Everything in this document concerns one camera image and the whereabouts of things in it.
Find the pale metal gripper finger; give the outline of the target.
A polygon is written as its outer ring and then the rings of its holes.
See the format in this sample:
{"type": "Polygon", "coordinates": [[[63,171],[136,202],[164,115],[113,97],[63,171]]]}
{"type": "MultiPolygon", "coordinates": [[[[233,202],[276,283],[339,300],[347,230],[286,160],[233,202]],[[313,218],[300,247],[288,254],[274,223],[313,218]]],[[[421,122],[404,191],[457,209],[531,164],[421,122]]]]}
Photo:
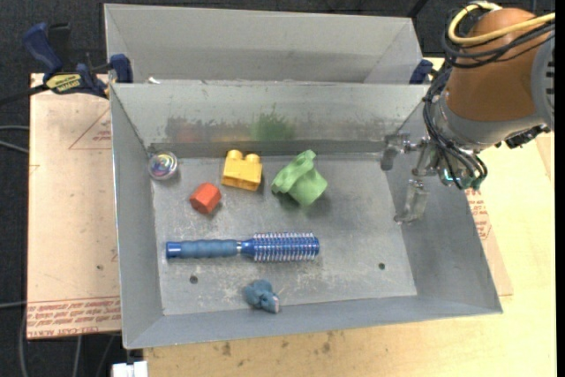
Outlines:
{"type": "Polygon", "coordinates": [[[419,142],[413,141],[409,133],[397,133],[389,135],[385,140],[386,146],[380,159],[381,170],[392,170],[398,155],[415,152],[419,148],[419,142]]]}
{"type": "Polygon", "coordinates": [[[427,206],[430,192],[422,179],[409,179],[395,191],[396,223],[405,224],[420,220],[427,206]]]}

